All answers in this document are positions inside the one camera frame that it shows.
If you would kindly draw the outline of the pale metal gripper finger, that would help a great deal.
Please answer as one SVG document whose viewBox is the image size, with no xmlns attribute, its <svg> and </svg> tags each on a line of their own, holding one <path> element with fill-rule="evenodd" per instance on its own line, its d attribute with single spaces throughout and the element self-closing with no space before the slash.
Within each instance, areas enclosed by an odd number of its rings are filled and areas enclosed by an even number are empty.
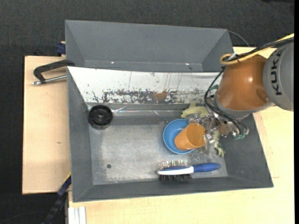
<svg viewBox="0 0 299 224">
<path fill-rule="evenodd" d="M 195 123 L 197 125 L 202 125 L 202 126 L 206 126 L 210 122 L 210 119 L 208 117 L 203 117 L 203 118 L 191 117 L 188 118 L 187 120 L 188 120 L 188 124 Z"/>
<path fill-rule="evenodd" d="M 206 133 L 204 136 L 204 153 L 209 154 L 214 150 L 214 138 L 210 133 Z"/>
</svg>

